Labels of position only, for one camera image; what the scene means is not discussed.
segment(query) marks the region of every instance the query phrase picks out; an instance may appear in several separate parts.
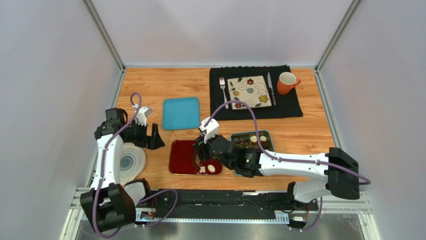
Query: black placemat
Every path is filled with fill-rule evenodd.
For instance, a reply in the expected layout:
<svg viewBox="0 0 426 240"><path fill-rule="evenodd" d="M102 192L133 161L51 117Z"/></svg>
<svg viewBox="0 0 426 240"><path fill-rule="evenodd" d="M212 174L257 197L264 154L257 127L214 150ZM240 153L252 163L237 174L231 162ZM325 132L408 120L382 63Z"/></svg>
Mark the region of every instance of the black placemat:
<svg viewBox="0 0 426 240"><path fill-rule="evenodd" d="M283 66L238 66L238 67L221 67L212 68L210 70L210 114L212 114L221 104L224 103L224 93L219 84L219 78L233 79L239 77L263 76L266 84L268 84L268 72L272 81L273 91L275 93L276 106L265 108L254 108L253 112L257 119L274 119L302 117L303 112L299 105L296 89L292 89L287 95L281 95L277 92L277 82L280 74L290 72L290 67ZM226 98L230 100L229 91L226 86ZM232 110L222 108L214 117L216 120L243 120L252 119L248 110Z"/></svg>

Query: fork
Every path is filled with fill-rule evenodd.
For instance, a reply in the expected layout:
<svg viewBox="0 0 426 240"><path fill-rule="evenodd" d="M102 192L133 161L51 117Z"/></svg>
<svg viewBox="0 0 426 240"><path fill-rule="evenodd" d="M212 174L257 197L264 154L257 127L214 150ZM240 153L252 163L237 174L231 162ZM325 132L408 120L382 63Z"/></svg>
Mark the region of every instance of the fork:
<svg viewBox="0 0 426 240"><path fill-rule="evenodd" d="M225 103L226 102L228 102L228 100L227 100L227 95L225 94L225 78L223 78L223 77L220 77L219 78L219 84L220 84L220 88L222 89L222 91L223 91L223 98L225 99Z"/></svg>

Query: mug handle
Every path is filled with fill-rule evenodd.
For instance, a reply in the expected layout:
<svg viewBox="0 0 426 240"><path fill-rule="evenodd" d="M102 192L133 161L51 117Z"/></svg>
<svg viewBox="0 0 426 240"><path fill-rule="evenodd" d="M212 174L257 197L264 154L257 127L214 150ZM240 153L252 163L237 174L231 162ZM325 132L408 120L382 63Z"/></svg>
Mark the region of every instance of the mug handle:
<svg viewBox="0 0 426 240"><path fill-rule="evenodd" d="M294 86L296 87L297 85L299 85L301 83L301 79L300 78L296 78L296 83L294 84Z"/></svg>

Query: knife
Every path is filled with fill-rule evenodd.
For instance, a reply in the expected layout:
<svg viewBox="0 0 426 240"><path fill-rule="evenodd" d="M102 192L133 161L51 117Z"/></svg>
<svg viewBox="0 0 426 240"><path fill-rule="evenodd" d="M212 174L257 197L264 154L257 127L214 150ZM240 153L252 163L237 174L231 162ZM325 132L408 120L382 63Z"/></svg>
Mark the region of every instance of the knife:
<svg viewBox="0 0 426 240"><path fill-rule="evenodd" d="M267 84L268 84L268 86L270 88L270 92L272 94L273 105L276 106L277 102L275 101L274 88L272 87L271 74L269 72L267 73Z"/></svg>

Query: square plate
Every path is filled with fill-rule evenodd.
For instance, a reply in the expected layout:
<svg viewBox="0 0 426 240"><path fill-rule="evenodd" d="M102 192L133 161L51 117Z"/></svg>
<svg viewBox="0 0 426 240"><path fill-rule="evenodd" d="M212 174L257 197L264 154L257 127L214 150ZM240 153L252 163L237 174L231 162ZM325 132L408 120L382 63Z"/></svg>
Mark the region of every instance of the square plate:
<svg viewBox="0 0 426 240"><path fill-rule="evenodd" d="M271 98L263 76L230 78L227 80L231 100L245 102L250 108L271 107ZM232 110L247 109L240 103L232 103Z"/></svg>
<svg viewBox="0 0 426 240"><path fill-rule="evenodd" d="M162 129L196 129L200 126L200 103L196 97L166 99L162 106Z"/></svg>

